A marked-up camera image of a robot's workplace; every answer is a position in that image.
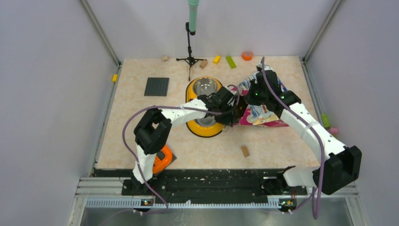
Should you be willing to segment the clear plastic scoop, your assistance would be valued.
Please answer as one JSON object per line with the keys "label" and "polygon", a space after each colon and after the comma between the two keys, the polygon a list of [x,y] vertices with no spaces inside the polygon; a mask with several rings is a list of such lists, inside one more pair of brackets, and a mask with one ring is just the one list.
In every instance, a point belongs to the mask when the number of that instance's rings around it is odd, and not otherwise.
{"label": "clear plastic scoop", "polygon": [[227,132],[230,128],[232,128],[232,125],[223,125],[222,132]]}

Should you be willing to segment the pink blue pet food bag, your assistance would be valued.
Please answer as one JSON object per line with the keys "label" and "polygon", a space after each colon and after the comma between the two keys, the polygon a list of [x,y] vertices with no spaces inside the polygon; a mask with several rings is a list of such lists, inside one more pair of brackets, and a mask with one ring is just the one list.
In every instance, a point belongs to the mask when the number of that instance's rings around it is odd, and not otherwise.
{"label": "pink blue pet food bag", "polygon": [[[248,76],[238,86],[228,85],[227,88],[233,94],[241,94],[245,96],[250,87],[250,81],[256,79],[257,72]],[[265,105],[256,106],[248,105],[243,117],[240,118],[238,125],[245,126],[261,126],[261,127],[286,127],[287,124],[280,120],[275,113],[269,111]]]}

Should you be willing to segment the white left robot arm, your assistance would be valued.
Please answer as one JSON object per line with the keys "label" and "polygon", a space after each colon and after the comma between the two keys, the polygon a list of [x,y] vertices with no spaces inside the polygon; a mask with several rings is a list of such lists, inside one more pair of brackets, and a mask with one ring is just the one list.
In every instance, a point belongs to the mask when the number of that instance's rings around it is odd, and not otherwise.
{"label": "white left robot arm", "polygon": [[173,127],[189,121],[212,117],[217,123],[232,126],[235,112],[244,97],[236,91],[221,87],[209,95],[199,95],[189,102],[172,106],[151,106],[138,122],[133,133],[136,143],[136,163],[132,183],[142,187],[153,177],[153,164],[158,152],[166,145]]}

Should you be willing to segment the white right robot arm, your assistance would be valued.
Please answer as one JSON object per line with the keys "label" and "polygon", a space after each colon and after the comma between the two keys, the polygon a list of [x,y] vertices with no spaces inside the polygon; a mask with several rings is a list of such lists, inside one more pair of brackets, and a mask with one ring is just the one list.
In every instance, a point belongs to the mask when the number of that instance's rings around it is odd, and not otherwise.
{"label": "white right robot arm", "polygon": [[317,187],[331,195],[359,178],[361,150],[331,135],[293,91],[282,90],[273,70],[252,74],[244,98],[249,105],[266,106],[298,134],[319,161],[319,167],[286,170],[283,177],[288,186]]}

